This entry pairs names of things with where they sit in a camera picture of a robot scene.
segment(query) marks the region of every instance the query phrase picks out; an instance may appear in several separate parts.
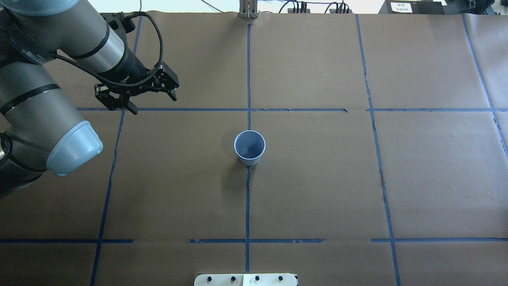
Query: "cup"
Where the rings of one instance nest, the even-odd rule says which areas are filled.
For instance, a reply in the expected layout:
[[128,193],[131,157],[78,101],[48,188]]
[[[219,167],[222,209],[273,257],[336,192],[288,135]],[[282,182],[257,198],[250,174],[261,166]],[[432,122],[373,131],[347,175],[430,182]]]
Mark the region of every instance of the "cup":
[[261,134],[246,130],[235,138],[235,152],[245,166],[254,166],[265,151],[266,142]]

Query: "white bracket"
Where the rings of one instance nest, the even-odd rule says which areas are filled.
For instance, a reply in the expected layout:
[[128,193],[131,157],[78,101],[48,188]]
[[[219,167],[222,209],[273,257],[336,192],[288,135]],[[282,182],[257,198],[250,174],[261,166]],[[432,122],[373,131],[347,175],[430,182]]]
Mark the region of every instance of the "white bracket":
[[258,0],[240,0],[240,18],[257,18]]
[[194,286],[298,286],[295,274],[201,274]]

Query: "robotic arm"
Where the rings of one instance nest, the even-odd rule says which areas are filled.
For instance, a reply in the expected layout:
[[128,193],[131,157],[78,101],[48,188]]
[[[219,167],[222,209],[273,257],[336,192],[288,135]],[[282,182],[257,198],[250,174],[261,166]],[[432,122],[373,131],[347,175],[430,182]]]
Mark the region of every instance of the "robotic arm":
[[[99,14],[86,0],[0,0],[0,197],[28,186],[47,169],[65,176],[103,144],[42,64],[64,60],[97,78],[96,98],[109,110],[137,114],[130,96],[165,92],[174,101],[178,77],[162,61],[161,34],[144,12]],[[161,42],[147,69],[127,46],[132,18],[146,16]],[[71,59],[58,55],[61,50]]]

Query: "plastic cup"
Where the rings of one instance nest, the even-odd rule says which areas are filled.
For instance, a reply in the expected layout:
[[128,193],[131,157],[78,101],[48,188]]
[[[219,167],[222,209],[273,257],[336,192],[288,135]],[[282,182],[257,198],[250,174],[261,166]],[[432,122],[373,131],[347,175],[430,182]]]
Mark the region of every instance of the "plastic cup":
[[265,152],[266,142],[261,134],[246,130],[235,138],[235,152],[245,166],[254,166]]

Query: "light blue joint cap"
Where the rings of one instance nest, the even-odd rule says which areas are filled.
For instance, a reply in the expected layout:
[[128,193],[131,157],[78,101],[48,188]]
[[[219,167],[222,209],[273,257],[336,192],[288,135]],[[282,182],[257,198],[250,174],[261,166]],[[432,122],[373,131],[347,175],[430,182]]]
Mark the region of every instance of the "light blue joint cap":
[[74,7],[79,0],[0,0],[7,9],[25,16],[50,16]]
[[82,121],[56,144],[49,154],[46,167],[57,176],[65,176],[97,156],[103,147],[90,122]]

